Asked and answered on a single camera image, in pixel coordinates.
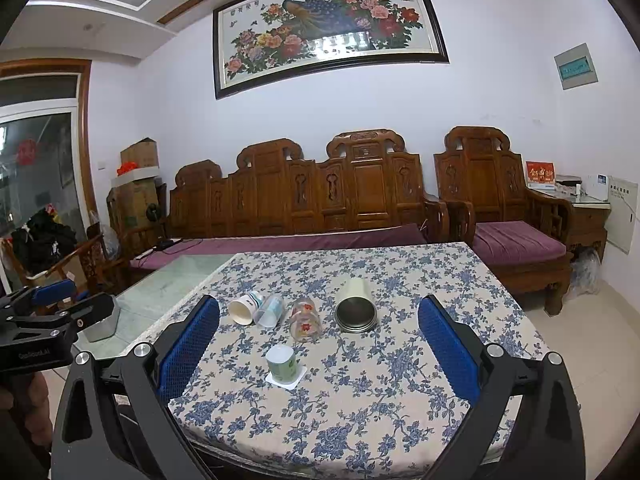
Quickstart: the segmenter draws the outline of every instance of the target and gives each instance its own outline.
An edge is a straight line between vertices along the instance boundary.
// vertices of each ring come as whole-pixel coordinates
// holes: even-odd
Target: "pile of clothes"
[[[55,211],[41,209],[11,233],[14,254],[32,275],[54,266],[76,248],[76,232],[55,217]]]

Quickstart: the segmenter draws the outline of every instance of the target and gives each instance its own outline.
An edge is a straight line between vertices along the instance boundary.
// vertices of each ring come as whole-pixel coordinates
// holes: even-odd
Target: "blue gripper pad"
[[[47,306],[58,301],[71,298],[76,293],[76,284],[71,280],[62,280],[37,288],[33,291],[31,304],[33,306]]]
[[[418,306],[418,327],[427,339],[453,392],[475,405],[480,397],[478,365],[431,298]]]
[[[218,302],[210,298],[182,331],[160,366],[158,396],[163,402],[180,397],[220,323]]]

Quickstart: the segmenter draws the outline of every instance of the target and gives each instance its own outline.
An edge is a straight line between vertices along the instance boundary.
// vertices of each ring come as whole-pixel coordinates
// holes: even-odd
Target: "wooden door frame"
[[[95,203],[94,182],[91,177],[91,163],[89,160],[89,76],[91,73],[90,59],[65,58],[35,58],[18,59],[0,63],[0,78],[21,75],[75,73],[78,74],[78,150],[80,152],[80,177],[84,202],[91,214],[98,213]]]

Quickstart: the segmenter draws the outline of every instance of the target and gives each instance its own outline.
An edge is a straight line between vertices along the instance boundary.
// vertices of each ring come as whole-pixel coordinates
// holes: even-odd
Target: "peacock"
[[[359,30],[347,14],[348,6],[332,0],[284,0],[282,7],[297,20],[292,25],[303,40],[316,40]]]

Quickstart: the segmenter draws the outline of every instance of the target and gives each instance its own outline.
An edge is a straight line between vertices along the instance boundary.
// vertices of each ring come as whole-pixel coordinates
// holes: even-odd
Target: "yellow flower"
[[[267,32],[264,32],[262,34],[260,34],[260,36],[258,36],[258,38],[256,39],[258,45],[260,46],[265,46],[267,44],[267,42],[272,38],[271,34],[268,34]]]

